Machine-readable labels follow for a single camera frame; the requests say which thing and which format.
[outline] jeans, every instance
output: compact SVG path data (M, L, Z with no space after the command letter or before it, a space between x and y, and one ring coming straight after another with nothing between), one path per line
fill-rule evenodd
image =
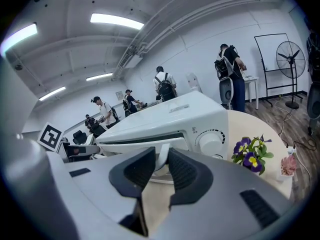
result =
M245 112L245 80L243 78L233 81L233 98L231 101L232 108L235 111Z

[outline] ceiling pipe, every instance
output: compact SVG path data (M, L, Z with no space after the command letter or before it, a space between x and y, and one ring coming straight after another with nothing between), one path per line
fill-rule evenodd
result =
M167 8L171 3L173 3L175 0L171 0L170 2L168 2L165 6L163 6L155 15L153 15L146 24L144 24L144 26L139 30L139 32L135 35L135 37L133 38L133 40L131 41L131 43L128 45L128 47L126 48L125 52L123 53L121 59L119 60L116 68L118 69L120 66L120 63L122 62L122 60L124 59L124 57L126 56L128 50L130 49L130 47L133 45L133 43L135 42L135 40L137 39L137 37L141 34L141 32L146 28L146 26L159 14L161 13L165 8Z
M263 1L264 2L283 2L283 0L263 0ZM156 44L158 44L164 38L172 34L174 31L186 26L187 24L195 20L198 20L204 16L207 16L208 14L212 14L214 12L217 12L219 10L222 10L228 7L238 6L238 5L248 4L248 3L256 3L256 2L260 2L260 0L222 0L222 1L211 3L197 10L194 10L193 12L188 13L187 15L181 17L180 19L172 23L170 26L168 26L166 29L164 29L160 34L158 34L152 41L148 43L148 45L146 46L146 50L147 52L149 52Z

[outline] standing fan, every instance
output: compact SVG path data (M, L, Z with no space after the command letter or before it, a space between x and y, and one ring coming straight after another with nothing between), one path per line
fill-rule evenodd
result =
M276 62L281 72L292 79L292 100L287 101L285 105L291 109L298 109L298 103L294 102L294 91L295 85L297 86L298 84L297 78L305 71L306 60L304 53L294 42L284 41L276 50Z

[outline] desk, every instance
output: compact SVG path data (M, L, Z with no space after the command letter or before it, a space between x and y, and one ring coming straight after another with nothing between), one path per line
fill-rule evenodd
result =
M288 155L287 149L278 134L268 124L253 115L234 110L227 110L227 113L229 124L227 159L231 161L236 143L244 136L252 139L257 136L261 137L263 134L265 140L271 139L272 142L267 143L267 150L272 152L274 157L265 159L265 171L261 176L257 177L261 177L267 181L289 199L292 188L292 178L283 182L276 181L280 161ZM142 203L145 220L150 233L154 232L169 213L170 196L174 193L175 189L171 184L149 182L146 185L142 192Z
M245 92L249 93L249 102L252 102L252 95L251 95L251 88L250 84L254 82L254 88L255 88L255 109L259 109L259 85L257 84L259 77L256 76L243 76L244 84L245 84Z

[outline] round table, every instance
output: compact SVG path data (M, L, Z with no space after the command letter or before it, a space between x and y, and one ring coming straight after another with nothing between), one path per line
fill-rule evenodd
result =
M232 161L231 156L237 142L242 137L263 137L265 140L271 139L272 142L266 144L268 152L274 154L273 158L265 158L265 171L261 176L262 179L279 190L286 198L289 199L292 188L292 178L286 181L276 181L277 170L282 158L288 155L286 146L283 144L278 134L264 121L259 118L234 110L227 110L229 124L229 145L228 161ZM172 184L149 182L142 192L143 210L149 232L156 230L163 219L169 213L170 196L175 193Z
M263 137L265 140L271 139L272 142L266 143L267 151L274 154L273 158L265 158L265 171L261 177L269 184L279 190L286 198L290 198L292 188L292 178L285 181L277 181L277 171L279 170L281 159L288 156L286 146L281 138L268 124L259 118L234 110L228 110L229 122L229 146L228 146L228 161L232 161L231 156L234 152L234 147L237 142L241 141L242 137Z

